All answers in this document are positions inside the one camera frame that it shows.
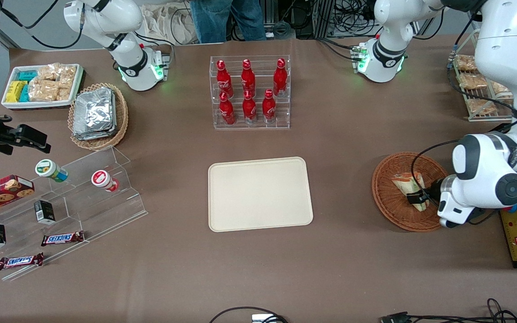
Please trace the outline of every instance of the coca-cola bottle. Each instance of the coca-cola bottle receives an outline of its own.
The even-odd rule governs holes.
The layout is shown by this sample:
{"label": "coca-cola bottle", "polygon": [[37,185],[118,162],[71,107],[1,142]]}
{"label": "coca-cola bottle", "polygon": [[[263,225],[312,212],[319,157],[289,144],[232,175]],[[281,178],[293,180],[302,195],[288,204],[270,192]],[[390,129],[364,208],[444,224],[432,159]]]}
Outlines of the coca-cola bottle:
{"label": "coca-cola bottle", "polygon": [[234,91],[232,90],[232,82],[230,81],[230,74],[224,67],[224,61],[217,61],[217,82],[221,92],[225,92],[228,98],[232,98]]}
{"label": "coca-cola bottle", "polygon": [[275,116],[276,102],[272,97],[272,90],[269,88],[264,92],[263,100],[263,116],[264,122],[273,123],[276,120]]}
{"label": "coca-cola bottle", "polygon": [[250,61],[245,59],[242,61],[242,90],[250,91],[251,96],[254,98],[256,92],[254,91],[254,87],[256,85],[256,81],[254,79],[254,72],[252,68],[250,68]]}
{"label": "coca-cola bottle", "polygon": [[232,109],[232,103],[228,100],[227,94],[225,92],[221,92],[219,95],[221,99],[221,103],[219,104],[219,110],[221,110],[221,116],[224,119],[224,122],[227,125],[234,125],[237,122],[236,117],[234,116],[234,110]]}
{"label": "coca-cola bottle", "polygon": [[276,62],[276,71],[274,76],[274,87],[272,88],[275,96],[282,97],[287,95],[287,77],[289,74],[285,68],[286,62],[279,58]]}
{"label": "coca-cola bottle", "polygon": [[255,104],[250,91],[244,92],[245,100],[242,101],[242,112],[245,115],[245,122],[252,125],[257,119],[257,105]]}

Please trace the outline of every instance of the person's leg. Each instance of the person's leg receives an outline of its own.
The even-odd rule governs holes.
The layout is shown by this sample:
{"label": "person's leg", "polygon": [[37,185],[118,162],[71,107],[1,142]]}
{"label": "person's leg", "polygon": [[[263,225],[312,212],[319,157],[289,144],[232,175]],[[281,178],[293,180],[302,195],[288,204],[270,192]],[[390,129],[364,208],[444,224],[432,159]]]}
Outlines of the person's leg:
{"label": "person's leg", "polygon": [[232,0],[232,15],[237,20],[245,40],[267,39],[264,32],[263,9],[259,0]]}
{"label": "person's leg", "polygon": [[191,14],[202,44],[226,41],[226,21],[232,0],[193,0]]}

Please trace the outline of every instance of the aluminum foil packet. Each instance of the aluminum foil packet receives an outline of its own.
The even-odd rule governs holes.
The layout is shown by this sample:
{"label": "aluminum foil packet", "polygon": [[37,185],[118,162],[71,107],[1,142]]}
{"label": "aluminum foil packet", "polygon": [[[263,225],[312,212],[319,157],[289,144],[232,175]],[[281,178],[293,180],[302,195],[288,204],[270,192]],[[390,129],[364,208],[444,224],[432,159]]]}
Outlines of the aluminum foil packet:
{"label": "aluminum foil packet", "polygon": [[73,136],[79,140],[109,137],[117,133],[115,94],[101,87],[79,94],[74,104]]}

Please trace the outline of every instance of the table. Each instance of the table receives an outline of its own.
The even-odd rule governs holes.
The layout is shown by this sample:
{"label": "table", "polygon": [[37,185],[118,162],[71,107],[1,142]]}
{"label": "table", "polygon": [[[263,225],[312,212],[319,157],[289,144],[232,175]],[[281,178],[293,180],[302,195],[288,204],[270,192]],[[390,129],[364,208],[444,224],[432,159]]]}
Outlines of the table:
{"label": "table", "polygon": [[[470,123],[445,71],[455,36],[413,41],[394,80],[375,84],[314,41],[228,42],[176,49],[168,82],[134,92],[105,50],[10,51],[11,66],[79,63],[85,85],[118,86],[130,121],[119,146],[149,214],[14,282],[0,281],[0,322],[208,322],[233,306],[260,306],[296,323],[375,322],[407,310],[485,315],[486,299],[517,311],[517,270],[498,218],[473,227],[408,233],[384,218],[370,182],[398,151],[487,131]],[[211,55],[290,53],[289,131],[215,131]],[[89,153],[70,142],[66,110],[0,113],[49,135],[49,158]],[[451,170],[451,148],[429,155]],[[213,163],[300,156],[314,220],[305,227],[212,232],[207,170]],[[47,157],[0,154],[0,177],[35,177]],[[251,312],[221,322],[250,322]]]}

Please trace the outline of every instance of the wicker basket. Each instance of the wicker basket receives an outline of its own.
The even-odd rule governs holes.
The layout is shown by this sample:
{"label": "wicker basket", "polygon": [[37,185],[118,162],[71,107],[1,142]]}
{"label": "wicker basket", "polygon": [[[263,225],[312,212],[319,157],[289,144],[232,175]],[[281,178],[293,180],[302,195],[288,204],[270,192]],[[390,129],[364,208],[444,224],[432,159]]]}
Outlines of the wicker basket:
{"label": "wicker basket", "polygon": [[[123,98],[123,94],[121,91],[112,84],[93,84],[84,88],[81,92],[90,92],[97,90],[101,87],[108,87],[113,92],[115,92],[115,108],[117,111],[117,133],[113,137],[105,137],[98,138],[92,140],[79,140],[75,138],[73,135],[71,136],[71,141],[73,141],[76,145],[81,148],[90,149],[93,151],[101,150],[110,145],[117,145],[121,139],[123,139],[125,132],[127,132],[127,126],[129,125],[129,110],[127,110],[127,102],[125,102],[125,98]],[[73,133],[73,114],[74,114],[74,105],[75,102],[71,102],[71,107],[69,108],[69,119],[67,119],[67,126],[71,133]]]}
{"label": "wicker basket", "polygon": [[[415,232],[434,231],[442,227],[436,206],[430,203],[425,211],[416,210],[390,180],[395,174],[410,172],[410,164],[416,155],[395,153],[382,160],[372,175],[372,195],[382,214],[398,227]],[[448,176],[440,164],[423,155],[414,164],[414,171],[422,173],[427,187],[433,181]]]}

